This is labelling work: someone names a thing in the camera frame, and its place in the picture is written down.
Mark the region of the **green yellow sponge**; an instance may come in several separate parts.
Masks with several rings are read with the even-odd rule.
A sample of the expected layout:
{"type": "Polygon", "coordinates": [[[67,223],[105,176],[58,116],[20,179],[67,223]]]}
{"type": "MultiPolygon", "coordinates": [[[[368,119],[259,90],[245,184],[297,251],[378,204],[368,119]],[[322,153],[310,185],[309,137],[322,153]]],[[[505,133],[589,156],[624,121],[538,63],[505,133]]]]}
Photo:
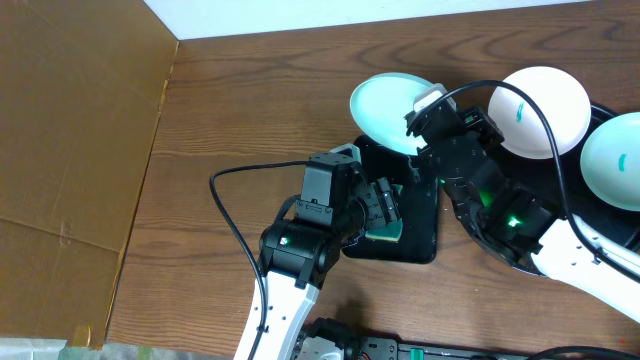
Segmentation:
{"type": "Polygon", "coordinates": [[[403,186],[378,179],[369,185],[365,195],[368,218],[365,238],[372,241],[398,242],[403,230],[399,199],[403,186]]]}

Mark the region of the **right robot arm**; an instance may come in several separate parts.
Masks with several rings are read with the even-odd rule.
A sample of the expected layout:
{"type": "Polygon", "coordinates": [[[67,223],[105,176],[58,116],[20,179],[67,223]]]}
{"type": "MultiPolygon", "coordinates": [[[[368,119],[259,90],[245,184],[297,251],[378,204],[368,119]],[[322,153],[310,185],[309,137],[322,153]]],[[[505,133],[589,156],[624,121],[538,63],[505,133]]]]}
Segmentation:
{"type": "Polygon", "coordinates": [[[417,149],[441,180],[454,213],[472,239],[512,268],[548,277],[639,318],[639,255],[578,214],[566,213],[566,181],[552,165],[542,177],[515,163],[501,168],[489,154],[503,135],[480,108],[442,103],[406,116],[425,140],[417,149]]]}

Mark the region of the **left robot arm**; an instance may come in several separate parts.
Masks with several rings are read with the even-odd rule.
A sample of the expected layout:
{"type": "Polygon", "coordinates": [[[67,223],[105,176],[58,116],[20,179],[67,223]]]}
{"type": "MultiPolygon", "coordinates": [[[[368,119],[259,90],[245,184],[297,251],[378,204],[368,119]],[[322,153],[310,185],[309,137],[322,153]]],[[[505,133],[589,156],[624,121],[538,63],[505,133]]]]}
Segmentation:
{"type": "Polygon", "coordinates": [[[288,198],[249,261],[252,309],[235,356],[290,359],[302,326],[345,243],[399,222],[397,187],[370,181],[359,151],[316,153],[303,163],[302,192],[288,198]]]}

